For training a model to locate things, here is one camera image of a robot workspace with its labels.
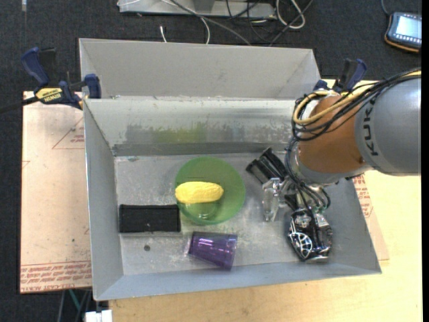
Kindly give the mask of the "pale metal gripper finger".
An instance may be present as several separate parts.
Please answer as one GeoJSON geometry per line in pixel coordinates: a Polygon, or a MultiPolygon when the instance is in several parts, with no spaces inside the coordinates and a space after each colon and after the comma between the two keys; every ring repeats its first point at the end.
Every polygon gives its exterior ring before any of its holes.
{"type": "Polygon", "coordinates": [[[269,204],[271,214],[276,214],[280,205],[280,180],[279,178],[271,179],[271,203],[269,204]]]}
{"type": "Polygon", "coordinates": [[[265,183],[263,185],[263,216],[265,221],[271,221],[273,216],[273,211],[271,207],[273,199],[273,189],[270,183],[265,183]]]}

